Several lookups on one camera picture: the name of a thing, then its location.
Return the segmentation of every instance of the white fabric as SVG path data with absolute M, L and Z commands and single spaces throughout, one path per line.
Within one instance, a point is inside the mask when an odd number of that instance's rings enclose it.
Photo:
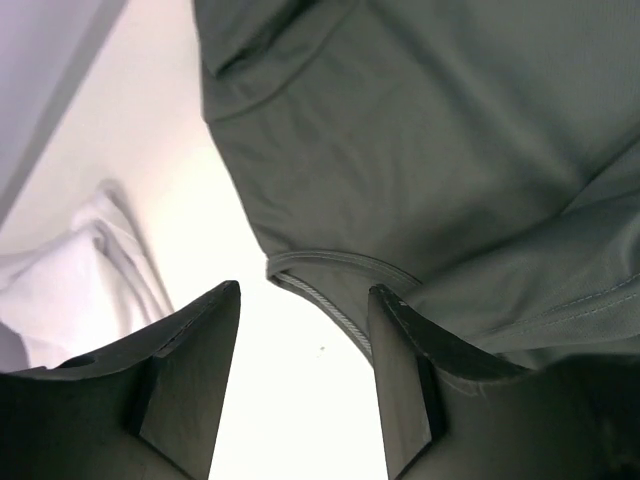
M 0 321 L 19 334 L 31 367 L 54 368 L 172 312 L 107 192 L 70 230 L 37 251 L 0 257 Z

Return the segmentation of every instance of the stitching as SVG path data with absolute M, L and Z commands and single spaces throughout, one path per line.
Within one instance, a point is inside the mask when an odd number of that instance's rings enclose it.
M 520 330 L 518 332 L 504 332 L 503 334 L 495 335 L 492 340 L 497 340 L 497 339 L 502 339 L 502 338 L 510 338 L 510 337 L 517 337 L 517 336 L 521 336 L 521 335 L 533 332 L 534 330 L 537 330 L 537 329 L 540 329 L 540 328 L 543 328 L 543 327 L 550 327 L 552 325 L 557 325 L 559 323 L 564 323 L 564 322 L 568 322 L 570 320 L 575 320 L 576 318 L 587 317 L 589 315 L 593 315 L 594 313 L 602 312 L 603 310 L 607 310 L 607 309 L 609 309 L 611 307 L 614 307 L 616 305 L 620 305 L 621 303 L 627 302 L 627 301 L 629 301 L 632 298 L 635 298 L 637 296 L 638 296 L 637 293 L 633 293 L 631 295 L 628 295 L 628 296 L 624 297 L 621 300 L 616 300 L 615 302 L 609 303 L 609 304 L 604 305 L 602 307 L 595 308 L 595 309 L 590 310 L 588 312 L 579 313 L 579 314 L 573 315 L 571 317 L 560 318 L 560 319 L 554 320 L 552 322 L 533 325 L 530 328 L 527 328 L 527 329 L 524 329 L 524 330 Z
M 275 274 L 275 278 L 292 285 L 295 288 L 306 292 L 311 295 L 315 300 L 317 300 L 322 307 L 324 307 L 330 316 L 332 315 L 334 318 L 334 322 L 340 323 L 344 328 L 346 328 L 356 340 L 360 342 L 360 345 L 365 349 L 367 354 L 371 356 L 371 344 L 367 337 L 362 333 L 360 328 L 349 319 L 345 314 L 343 314 L 329 299 L 327 299 L 324 295 L 322 295 L 318 290 L 313 288 L 311 285 L 306 282 L 300 280 L 293 275 L 289 275 L 287 273 L 277 273 Z
M 573 305 L 577 305 L 579 303 L 586 302 L 587 300 L 592 300 L 594 298 L 602 297 L 602 296 L 604 296 L 604 295 L 606 295 L 608 293 L 615 292 L 616 290 L 619 290 L 620 288 L 622 288 L 622 287 L 624 287 L 626 285 L 629 285 L 631 282 L 633 282 L 637 278 L 640 278 L 640 273 L 636 273 L 635 275 L 629 277 L 624 282 L 618 283 L 617 285 L 614 285 L 613 287 L 611 287 L 611 288 L 609 288 L 607 290 L 603 290 L 602 292 L 597 292 L 597 293 L 588 295 L 586 297 L 579 298 L 578 300 L 573 300 L 573 301 L 571 301 L 569 303 L 563 303 L 562 305 L 557 305 L 557 306 L 551 308 L 550 310 L 546 310 L 546 311 L 544 311 L 542 313 L 538 313 L 537 315 L 534 315 L 531 318 L 524 319 L 524 320 L 522 320 L 520 322 L 514 323 L 513 326 L 528 324 L 528 323 L 531 323 L 531 322 L 533 322 L 533 321 L 535 321 L 535 320 L 537 320 L 539 318 L 542 318 L 542 317 L 544 317 L 546 315 L 549 315 L 551 313 L 557 312 L 558 310 L 562 310 L 563 308 L 571 307 Z M 504 328 L 505 328 L 504 326 L 502 326 L 502 327 L 494 327 L 494 328 L 491 328 L 490 330 L 486 330 L 486 331 L 482 332 L 482 335 L 491 334 L 493 332 L 498 332 L 500 330 L 503 330 Z
M 562 309 L 562 308 L 570 307 L 571 305 L 576 305 L 576 304 L 578 304 L 578 303 L 585 302 L 585 301 L 587 301 L 587 300 L 591 300 L 592 298 L 598 298 L 598 297 L 601 297 L 601 296 L 603 296 L 603 295 L 606 295 L 607 293 L 614 292 L 614 291 L 618 290 L 619 288 L 624 287 L 625 285 L 628 285 L 629 283 L 633 282 L 633 281 L 634 281 L 636 278 L 638 278 L 638 277 L 640 277 L 640 273 L 635 274 L 634 276 L 632 276 L 632 277 L 628 278 L 628 279 L 627 279 L 627 280 L 625 280 L 624 282 L 619 283 L 619 284 L 617 284 L 617 285 L 615 285 L 615 286 L 611 287 L 611 288 L 610 288 L 610 289 L 608 289 L 608 290 L 604 290 L 603 292 L 594 293 L 594 294 L 589 295 L 589 296 L 587 296 L 587 297 L 580 298 L 580 299 L 578 299 L 578 300 L 574 300 L 573 302 L 565 303 L 564 305 L 558 305 L 557 307 L 554 307 L 554 308 L 552 308 L 551 310 L 547 310 L 547 311 L 546 311 L 546 312 L 544 312 L 544 313 L 540 313 L 540 314 L 536 315 L 535 317 L 533 317 L 533 318 L 532 318 L 532 320 L 533 320 L 533 319 L 535 319 L 535 318 L 539 318 L 539 317 L 542 317 L 542 316 L 544 316 L 544 315 L 547 315 L 547 314 L 549 314 L 549 313 L 556 312 L 556 311 L 558 311 L 558 310 L 560 310 L 560 309 Z
M 384 266 L 384 265 L 371 265 L 371 264 L 367 264 L 366 261 L 361 260 L 361 259 L 356 259 L 356 258 L 352 258 L 352 257 L 347 257 L 345 255 L 340 255 L 337 253 L 314 253 L 314 252 L 309 252 L 309 253 L 304 253 L 304 254 L 300 254 L 300 255 L 295 255 L 295 254 L 291 254 L 291 257 L 289 258 L 327 258 L 327 259 L 334 259 L 334 260 L 339 260 L 348 264 L 352 264 L 352 265 L 357 265 L 360 267 L 365 267 L 365 268 L 370 268 L 374 271 L 377 271 L 379 273 L 383 273 L 385 275 L 388 275 L 390 277 L 392 277 L 394 280 L 399 281 L 400 283 L 408 283 L 408 280 L 401 277 L 400 275 L 398 275 L 397 272 L 393 271 L 390 267 L 388 266 Z
M 404 272 L 400 273 L 396 269 L 394 269 L 394 267 L 391 267 L 390 265 L 386 265 L 385 263 L 376 261 L 374 259 L 369 259 L 369 258 L 367 258 L 367 259 L 363 259 L 363 258 L 359 258 L 359 257 L 355 257 L 354 258 L 350 254 L 345 254 L 345 253 L 338 253 L 338 252 L 299 252 L 299 253 L 296 253 L 296 252 L 292 252 L 292 253 L 286 253 L 286 254 L 279 255 L 278 257 L 274 258 L 273 261 L 274 261 L 274 263 L 277 263 L 278 261 L 296 259 L 296 258 L 299 258 L 299 259 L 318 258 L 318 259 L 342 261 L 342 262 L 347 263 L 347 264 L 356 265 L 356 266 L 359 266 L 359 267 L 364 267 L 364 268 L 373 270 L 374 272 L 381 273 L 383 275 L 391 277 L 392 279 L 398 281 L 403 286 L 414 287 L 414 286 L 420 285 L 419 282 L 417 282 L 414 279 L 410 278 L 408 274 L 406 274 L 407 276 L 404 277 L 403 276 Z

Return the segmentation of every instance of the gray fabric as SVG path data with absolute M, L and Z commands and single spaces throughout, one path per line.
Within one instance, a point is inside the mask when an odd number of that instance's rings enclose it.
M 638 2 L 195 4 L 204 115 L 269 257 L 384 262 L 520 363 L 638 351 Z M 388 276 L 345 267 L 288 268 L 366 333 Z
M 16 372 L 27 368 L 27 351 L 20 336 L 0 321 L 0 372 Z

